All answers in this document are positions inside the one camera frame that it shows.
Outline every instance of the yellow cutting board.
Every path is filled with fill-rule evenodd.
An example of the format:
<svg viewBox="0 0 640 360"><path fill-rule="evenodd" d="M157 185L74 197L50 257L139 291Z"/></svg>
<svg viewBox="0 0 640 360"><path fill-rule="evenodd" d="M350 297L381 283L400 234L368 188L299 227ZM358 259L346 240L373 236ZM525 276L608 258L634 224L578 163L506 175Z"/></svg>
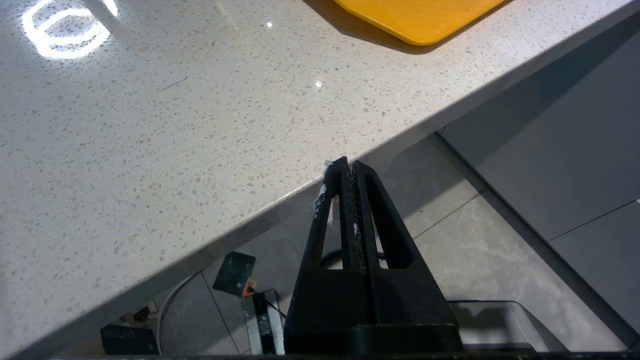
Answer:
<svg viewBox="0 0 640 360"><path fill-rule="evenodd" d="M504 0L335 0L348 12L414 45L431 45Z"/></svg>

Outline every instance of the gray tile floor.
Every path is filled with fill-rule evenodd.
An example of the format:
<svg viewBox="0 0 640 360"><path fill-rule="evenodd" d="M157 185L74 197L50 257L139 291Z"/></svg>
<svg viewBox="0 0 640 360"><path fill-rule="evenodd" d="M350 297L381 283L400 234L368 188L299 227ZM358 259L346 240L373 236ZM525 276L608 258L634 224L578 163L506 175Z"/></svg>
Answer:
<svg viewBox="0 0 640 360"><path fill-rule="evenodd" d="M492 192L473 187L457 170L461 166L430 137L402 152L380 174L447 300L515 300L570 351L623 350L617 337L494 210L486 200ZM300 213L237 250L257 258L252 276L257 289L274 288L284 312L311 218L311 211ZM332 238L338 243L336 235L337 228L330 227L327 244ZM240 299L211 289L220 262L196 276L168 309L161 338L165 354L249 350Z"/></svg>

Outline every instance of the black device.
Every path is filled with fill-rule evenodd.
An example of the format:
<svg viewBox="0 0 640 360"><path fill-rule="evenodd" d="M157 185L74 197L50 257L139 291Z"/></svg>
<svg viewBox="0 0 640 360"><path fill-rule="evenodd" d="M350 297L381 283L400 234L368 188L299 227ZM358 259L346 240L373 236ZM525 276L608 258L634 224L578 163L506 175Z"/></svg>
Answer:
<svg viewBox="0 0 640 360"><path fill-rule="evenodd" d="M458 323L376 172L334 161L316 200L284 328L288 354L462 352ZM339 197L342 270L321 265ZM378 263L374 226L388 269Z"/></svg>
<svg viewBox="0 0 640 360"><path fill-rule="evenodd" d="M235 251L227 254L213 283L213 288L242 297L245 294L254 264L254 256Z"/></svg>
<svg viewBox="0 0 640 360"><path fill-rule="evenodd" d="M158 355L156 338L150 329L107 325L100 330L100 336L107 355Z"/></svg>

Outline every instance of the countertop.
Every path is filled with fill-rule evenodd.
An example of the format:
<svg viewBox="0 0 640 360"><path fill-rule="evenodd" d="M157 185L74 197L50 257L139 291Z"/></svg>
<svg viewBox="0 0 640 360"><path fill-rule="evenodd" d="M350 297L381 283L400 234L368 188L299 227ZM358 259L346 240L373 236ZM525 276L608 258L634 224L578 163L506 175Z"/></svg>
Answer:
<svg viewBox="0 0 640 360"><path fill-rule="evenodd" d="M434 131L640 7L513 0L417 48L321 0L33 6L0 4L0 358L51 354L325 160Z"/></svg>

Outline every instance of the gray cabinet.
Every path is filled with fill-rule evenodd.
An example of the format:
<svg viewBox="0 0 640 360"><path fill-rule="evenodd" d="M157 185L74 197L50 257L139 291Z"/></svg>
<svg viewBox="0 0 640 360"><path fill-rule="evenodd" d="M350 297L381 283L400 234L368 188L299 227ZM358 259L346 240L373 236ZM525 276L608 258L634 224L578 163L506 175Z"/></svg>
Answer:
<svg viewBox="0 0 640 360"><path fill-rule="evenodd" d="M632 202L550 244L640 332L640 203Z"/></svg>
<svg viewBox="0 0 640 360"><path fill-rule="evenodd" d="M546 240L640 197L639 29L616 26L442 133Z"/></svg>

